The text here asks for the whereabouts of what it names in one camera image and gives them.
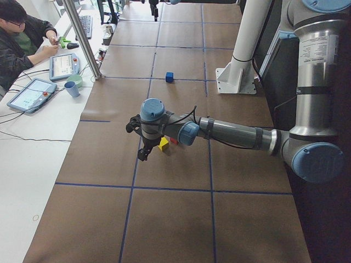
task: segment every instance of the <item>hand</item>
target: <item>hand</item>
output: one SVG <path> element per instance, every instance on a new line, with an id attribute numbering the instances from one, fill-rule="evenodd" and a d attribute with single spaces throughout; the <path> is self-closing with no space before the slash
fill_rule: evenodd
<path id="1" fill-rule="evenodd" d="M 57 45 L 58 44 L 57 36 L 50 36 L 48 38 L 49 38 L 49 41 L 50 41 L 51 45 Z"/>
<path id="2" fill-rule="evenodd" d="M 42 52 L 45 55 L 45 57 L 49 58 L 49 57 L 55 55 L 58 50 L 59 50 L 59 46 L 58 45 L 45 45 L 43 47 L 43 51 Z"/>

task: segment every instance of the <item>blue cube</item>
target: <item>blue cube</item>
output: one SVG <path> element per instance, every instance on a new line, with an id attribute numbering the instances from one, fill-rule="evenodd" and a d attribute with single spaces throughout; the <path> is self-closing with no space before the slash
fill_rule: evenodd
<path id="1" fill-rule="evenodd" d="M 174 81 L 173 72 L 167 72 L 166 73 L 166 82 L 172 83 L 173 81 Z"/>

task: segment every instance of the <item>black hair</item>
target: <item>black hair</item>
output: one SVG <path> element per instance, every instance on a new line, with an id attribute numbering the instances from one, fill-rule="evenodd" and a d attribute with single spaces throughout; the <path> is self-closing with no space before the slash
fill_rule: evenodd
<path id="1" fill-rule="evenodd" d="M 16 0 L 0 0 L 0 18 L 11 22 L 24 22 L 27 12 Z"/>

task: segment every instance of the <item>warning label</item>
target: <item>warning label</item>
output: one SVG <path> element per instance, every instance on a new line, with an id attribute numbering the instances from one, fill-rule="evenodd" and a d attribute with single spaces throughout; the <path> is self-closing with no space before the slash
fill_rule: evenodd
<path id="1" fill-rule="evenodd" d="M 338 40 L 338 35 L 330 35 L 300 41 L 298 65 L 337 64 Z"/>

